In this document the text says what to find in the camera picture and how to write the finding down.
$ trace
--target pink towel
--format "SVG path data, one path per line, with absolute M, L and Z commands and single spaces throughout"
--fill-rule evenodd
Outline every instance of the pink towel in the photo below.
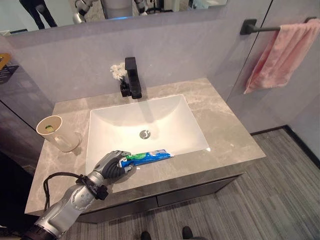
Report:
M 320 31 L 320 19 L 281 25 L 264 50 L 246 83 L 244 94 L 283 87 L 305 58 Z

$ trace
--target white sink basin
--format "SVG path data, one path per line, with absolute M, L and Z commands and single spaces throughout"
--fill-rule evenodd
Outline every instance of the white sink basin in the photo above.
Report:
M 94 109 L 90 112 L 85 173 L 114 150 L 138 154 L 165 149 L 180 155 L 208 147 L 183 95 Z

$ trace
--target toothpaste tube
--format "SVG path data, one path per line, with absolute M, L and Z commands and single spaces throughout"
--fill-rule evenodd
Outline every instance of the toothpaste tube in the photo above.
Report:
M 119 162 L 119 167 L 124 168 L 129 165 L 142 165 L 142 164 L 149 164 L 153 162 L 157 162 L 160 160 L 168 159 L 173 157 L 170 153 L 166 152 L 166 150 L 156 150 L 138 154 L 132 154 L 125 156 L 123 160 Z

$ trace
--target gray marble countertop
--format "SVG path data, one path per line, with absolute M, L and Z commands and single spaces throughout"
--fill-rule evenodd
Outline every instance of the gray marble countertop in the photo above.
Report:
M 184 95 L 210 151 L 204 149 L 141 165 L 139 169 L 118 181 L 106 182 L 109 196 L 105 201 L 95 201 L 87 211 L 205 183 L 212 178 L 227 177 L 235 173 L 235 167 L 232 166 L 265 157 L 264 152 L 206 78 L 151 87 L 145 89 L 142 96 L 143 100 L 149 100 L 179 94 Z M 74 151 L 65 153 L 47 140 L 44 141 L 26 204 L 26 213 L 41 214 L 45 203 L 43 181 L 48 175 L 55 172 L 85 173 L 90 111 L 135 102 L 137 100 L 122 97 L 118 92 L 55 104 L 53 114 L 67 121 L 81 137 L 81 142 Z M 75 179 L 68 176 L 51 179 L 50 202 L 58 201 L 73 184 Z

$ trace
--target beige cup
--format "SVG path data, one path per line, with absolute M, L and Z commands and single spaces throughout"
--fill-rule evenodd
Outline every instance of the beige cup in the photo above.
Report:
M 36 132 L 62 152 L 72 151 L 80 142 L 77 135 L 70 130 L 68 124 L 57 115 L 42 119 L 36 126 Z

